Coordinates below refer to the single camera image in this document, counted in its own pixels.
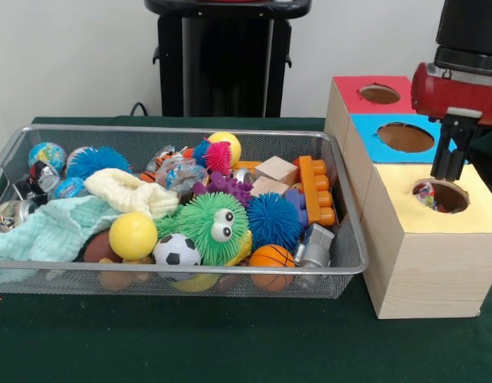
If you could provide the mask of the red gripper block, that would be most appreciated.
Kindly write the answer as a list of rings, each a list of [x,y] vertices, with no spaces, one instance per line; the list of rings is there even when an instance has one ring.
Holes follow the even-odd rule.
[[[411,84],[412,108],[419,114],[442,119],[447,115],[476,118],[492,127],[492,76],[445,69],[421,63]],[[459,180],[470,143],[476,135],[475,122],[441,121],[440,137],[430,175],[435,179]],[[456,149],[450,150],[453,140]]]

